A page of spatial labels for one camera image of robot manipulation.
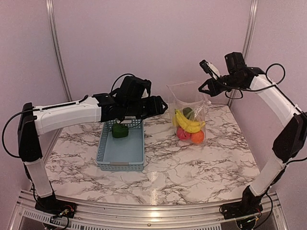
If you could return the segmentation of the clear zip top bag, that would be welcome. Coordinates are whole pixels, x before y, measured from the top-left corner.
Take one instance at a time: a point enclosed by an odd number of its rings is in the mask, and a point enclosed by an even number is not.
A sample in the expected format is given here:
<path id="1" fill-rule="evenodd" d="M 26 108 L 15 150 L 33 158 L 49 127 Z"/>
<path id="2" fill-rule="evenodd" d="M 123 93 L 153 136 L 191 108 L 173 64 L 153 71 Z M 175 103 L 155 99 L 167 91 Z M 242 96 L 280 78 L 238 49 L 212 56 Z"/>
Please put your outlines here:
<path id="1" fill-rule="evenodd" d="M 199 81 L 169 84 L 168 110 L 176 137 L 200 145 L 205 141 L 206 113 L 211 102 L 199 92 Z"/>

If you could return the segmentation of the red toy apple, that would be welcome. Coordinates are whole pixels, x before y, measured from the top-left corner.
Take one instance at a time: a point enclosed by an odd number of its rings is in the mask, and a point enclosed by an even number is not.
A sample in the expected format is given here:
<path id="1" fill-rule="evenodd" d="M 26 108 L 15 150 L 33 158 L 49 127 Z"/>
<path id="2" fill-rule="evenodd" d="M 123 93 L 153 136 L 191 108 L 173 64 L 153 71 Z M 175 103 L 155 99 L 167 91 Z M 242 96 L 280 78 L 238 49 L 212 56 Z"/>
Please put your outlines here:
<path id="1" fill-rule="evenodd" d="M 177 131 L 176 131 L 176 135 L 177 137 L 184 141 L 184 140 L 189 140 L 190 139 L 190 136 L 191 134 L 189 132 L 186 132 L 185 130 L 183 130 L 181 127 L 178 127 L 177 128 Z"/>

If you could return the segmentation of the yellow toy bananas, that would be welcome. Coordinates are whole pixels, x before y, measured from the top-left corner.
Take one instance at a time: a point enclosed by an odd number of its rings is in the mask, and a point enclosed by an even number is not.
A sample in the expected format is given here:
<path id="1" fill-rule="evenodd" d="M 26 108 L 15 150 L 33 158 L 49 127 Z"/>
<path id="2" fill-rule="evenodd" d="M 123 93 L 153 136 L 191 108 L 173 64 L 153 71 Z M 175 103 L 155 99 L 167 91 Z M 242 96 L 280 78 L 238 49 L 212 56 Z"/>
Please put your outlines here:
<path id="1" fill-rule="evenodd" d="M 179 126 L 188 133 L 197 133 L 205 126 L 205 121 L 192 121 L 187 119 L 183 113 L 175 109 L 175 118 Z"/>

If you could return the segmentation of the orange toy orange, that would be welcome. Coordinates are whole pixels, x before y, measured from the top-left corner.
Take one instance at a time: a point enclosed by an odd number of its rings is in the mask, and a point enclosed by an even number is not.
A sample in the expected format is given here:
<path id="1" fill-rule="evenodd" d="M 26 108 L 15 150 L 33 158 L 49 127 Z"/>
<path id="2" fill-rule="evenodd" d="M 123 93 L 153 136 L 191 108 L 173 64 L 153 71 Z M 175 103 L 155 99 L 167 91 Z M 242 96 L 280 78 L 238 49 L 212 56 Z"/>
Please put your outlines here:
<path id="1" fill-rule="evenodd" d="M 197 133 L 192 133 L 190 136 L 190 140 L 195 144 L 201 144 L 205 139 L 205 134 L 202 130 Z"/>

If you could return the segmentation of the dark green toy pepper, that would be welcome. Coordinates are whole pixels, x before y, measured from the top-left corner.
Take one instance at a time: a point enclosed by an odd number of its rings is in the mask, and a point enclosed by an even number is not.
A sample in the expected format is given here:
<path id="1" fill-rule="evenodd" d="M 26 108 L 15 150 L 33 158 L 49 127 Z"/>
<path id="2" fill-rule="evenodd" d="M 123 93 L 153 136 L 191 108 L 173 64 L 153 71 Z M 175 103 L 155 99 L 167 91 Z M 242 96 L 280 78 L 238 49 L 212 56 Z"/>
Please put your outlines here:
<path id="1" fill-rule="evenodd" d="M 120 123 L 114 123 L 111 132 L 113 138 L 125 138 L 129 134 L 129 129 Z"/>

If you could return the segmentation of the yellow toy pear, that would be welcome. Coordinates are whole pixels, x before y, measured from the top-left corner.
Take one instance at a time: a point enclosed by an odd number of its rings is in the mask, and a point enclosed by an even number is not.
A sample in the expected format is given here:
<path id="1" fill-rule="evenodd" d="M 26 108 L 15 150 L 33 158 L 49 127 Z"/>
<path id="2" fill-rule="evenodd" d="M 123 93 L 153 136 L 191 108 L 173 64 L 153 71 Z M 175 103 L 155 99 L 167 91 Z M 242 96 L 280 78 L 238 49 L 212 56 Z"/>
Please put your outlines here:
<path id="1" fill-rule="evenodd" d="M 177 118 L 176 118 L 175 115 L 172 117 L 172 124 L 173 124 L 174 127 L 178 127 L 179 126 L 179 123 L 178 123 Z"/>

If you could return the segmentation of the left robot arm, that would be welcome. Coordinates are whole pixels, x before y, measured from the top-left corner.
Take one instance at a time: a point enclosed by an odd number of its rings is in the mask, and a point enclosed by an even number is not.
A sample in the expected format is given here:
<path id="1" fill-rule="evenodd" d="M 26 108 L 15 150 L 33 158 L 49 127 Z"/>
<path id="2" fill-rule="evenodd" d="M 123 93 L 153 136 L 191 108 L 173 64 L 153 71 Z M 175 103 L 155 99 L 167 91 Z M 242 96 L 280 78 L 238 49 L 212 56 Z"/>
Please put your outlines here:
<path id="1" fill-rule="evenodd" d="M 5 151 L 8 151 L 4 143 L 5 131 L 9 123 L 19 117 L 16 158 L 23 162 L 25 173 L 34 185 L 35 194 L 38 195 L 36 209 L 51 214 L 59 213 L 65 208 L 72 212 L 75 206 L 73 203 L 56 198 L 43 163 L 40 136 L 79 124 L 103 123 L 116 119 L 122 121 L 127 116 L 144 120 L 162 115 L 167 109 L 168 105 L 161 96 L 139 95 L 118 100 L 108 93 L 94 94 L 79 101 L 49 106 L 33 106 L 32 103 L 26 103 L 22 111 L 14 114 L 5 123 L 1 141 Z"/>

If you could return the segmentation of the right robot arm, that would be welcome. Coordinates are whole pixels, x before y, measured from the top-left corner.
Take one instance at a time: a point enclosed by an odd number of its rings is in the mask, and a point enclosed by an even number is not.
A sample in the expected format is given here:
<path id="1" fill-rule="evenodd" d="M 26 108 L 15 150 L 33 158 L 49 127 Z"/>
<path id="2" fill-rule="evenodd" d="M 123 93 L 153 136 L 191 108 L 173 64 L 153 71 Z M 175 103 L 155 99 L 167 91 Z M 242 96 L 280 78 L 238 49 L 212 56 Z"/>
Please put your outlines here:
<path id="1" fill-rule="evenodd" d="M 253 92 L 270 108 L 280 123 L 274 131 L 269 131 L 265 128 L 268 119 L 261 115 L 265 121 L 260 125 L 258 133 L 272 141 L 272 155 L 255 181 L 243 191 L 241 200 L 221 206 L 222 214 L 227 219 L 247 215 L 259 208 L 262 197 L 281 179 L 288 164 L 295 162 L 294 158 L 307 138 L 307 114 L 291 102 L 277 83 L 258 67 L 239 65 L 230 69 L 227 75 L 221 76 L 212 63 L 202 62 L 200 66 L 210 75 L 210 79 L 199 87 L 200 92 L 210 96 L 230 90 Z M 275 134 L 275 137 L 269 138 L 270 134 Z"/>

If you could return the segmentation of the light blue plastic basket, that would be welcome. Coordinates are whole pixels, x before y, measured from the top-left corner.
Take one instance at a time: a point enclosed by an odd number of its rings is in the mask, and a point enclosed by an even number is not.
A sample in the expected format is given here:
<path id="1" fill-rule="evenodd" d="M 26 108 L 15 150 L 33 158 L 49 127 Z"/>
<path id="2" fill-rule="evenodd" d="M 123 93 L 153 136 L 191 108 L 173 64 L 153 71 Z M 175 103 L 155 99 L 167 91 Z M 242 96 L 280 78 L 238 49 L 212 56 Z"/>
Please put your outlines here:
<path id="1" fill-rule="evenodd" d="M 114 126 L 122 126 L 128 135 L 114 137 Z M 142 171 L 145 161 L 143 121 L 128 117 L 123 122 L 105 122 L 95 161 L 102 171 Z"/>

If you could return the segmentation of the right aluminium frame post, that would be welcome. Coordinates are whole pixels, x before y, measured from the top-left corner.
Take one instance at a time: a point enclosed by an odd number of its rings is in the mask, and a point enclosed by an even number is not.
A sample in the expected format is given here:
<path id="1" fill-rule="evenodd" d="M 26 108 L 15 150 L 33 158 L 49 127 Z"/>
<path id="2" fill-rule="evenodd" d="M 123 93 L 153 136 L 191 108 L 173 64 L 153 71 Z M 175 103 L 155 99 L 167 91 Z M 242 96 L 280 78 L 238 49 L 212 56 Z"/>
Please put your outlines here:
<path id="1" fill-rule="evenodd" d="M 247 60 L 251 48 L 251 43 L 255 31 L 258 6 L 259 6 L 259 0 L 251 1 L 249 17 L 248 17 L 248 25 L 247 25 L 246 35 L 243 43 L 243 51 L 242 51 L 244 60 Z"/>

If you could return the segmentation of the aluminium frame post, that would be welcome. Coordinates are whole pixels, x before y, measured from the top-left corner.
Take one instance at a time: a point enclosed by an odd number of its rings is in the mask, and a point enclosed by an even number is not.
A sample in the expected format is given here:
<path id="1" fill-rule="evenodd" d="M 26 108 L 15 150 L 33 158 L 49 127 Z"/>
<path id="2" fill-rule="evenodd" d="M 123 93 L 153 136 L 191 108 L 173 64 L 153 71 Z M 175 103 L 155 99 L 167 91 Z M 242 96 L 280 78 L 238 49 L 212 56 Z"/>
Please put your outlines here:
<path id="1" fill-rule="evenodd" d="M 259 0 L 251 1 L 249 17 L 248 17 L 248 25 L 247 25 L 246 35 L 243 43 L 243 51 L 242 51 L 244 60 L 247 60 L 251 48 L 251 43 L 255 31 L 258 6 L 259 6 Z"/>
<path id="2" fill-rule="evenodd" d="M 54 3 L 52 0 L 46 0 L 46 8 L 47 8 L 47 15 L 49 21 L 49 27 L 51 32 L 51 39 L 52 44 L 55 52 L 56 62 L 59 69 L 60 80 L 63 86 L 64 94 L 67 101 L 72 101 L 71 91 L 69 88 L 64 63 L 61 55 L 60 45 L 59 45 L 59 38 L 57 33 L 57 25 L 56 25 L 56 18 L 54 12 Z"/>

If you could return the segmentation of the left aluminium frame post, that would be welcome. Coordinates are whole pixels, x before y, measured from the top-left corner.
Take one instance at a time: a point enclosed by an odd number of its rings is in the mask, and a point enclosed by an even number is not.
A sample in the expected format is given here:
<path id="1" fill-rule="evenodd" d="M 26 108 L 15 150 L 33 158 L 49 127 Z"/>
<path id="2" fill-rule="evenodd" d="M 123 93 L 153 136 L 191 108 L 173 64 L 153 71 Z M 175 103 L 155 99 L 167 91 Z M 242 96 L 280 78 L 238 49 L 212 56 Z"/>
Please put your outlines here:
<path id="1" fill-rule="evenodd" d="M 54 3 L 52 0 L 46 0 L 46 8 L 47 8 L 47 15 L 49 21 L 49 27 L 51 32 L 51 39 L 52 44 L 55 52 L 56 62 L 59 69 L 60 80 L 63 86 L 64 94 L 67 101 L 72 101 L 71 91 L 69 88 L 64 63 L 61 55 L 60 45 L 59 45 L 59 38 L 57 33 L 57 25 L 56 25 L 56 18 L 54 12 Z"/>

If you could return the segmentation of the front aluminium rail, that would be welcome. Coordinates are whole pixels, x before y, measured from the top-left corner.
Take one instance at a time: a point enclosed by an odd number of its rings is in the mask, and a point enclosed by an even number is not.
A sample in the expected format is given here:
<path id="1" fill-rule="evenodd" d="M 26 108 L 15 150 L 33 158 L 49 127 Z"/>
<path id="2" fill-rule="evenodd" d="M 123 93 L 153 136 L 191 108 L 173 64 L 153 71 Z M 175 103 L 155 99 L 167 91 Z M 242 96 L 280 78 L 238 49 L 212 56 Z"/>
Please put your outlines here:
<path id="1" fill-rule="evenodd" d="M 224 219 L 221 205 L 211 202 L 190 205 L 126 205 L 87 201 L 64 196 L 61 200 L 76 204 L 74 217 L 52 219 L 52 215 L 35 209 L 33 193 L 22 190 L 7 229 L 42 230 L 45 226 L 70 230 L 240 230 L 248 219 L 256 221 L 259 230 L 288 229 L 276 193 L 263 197 L 260 213 L 241 218 Z"/>

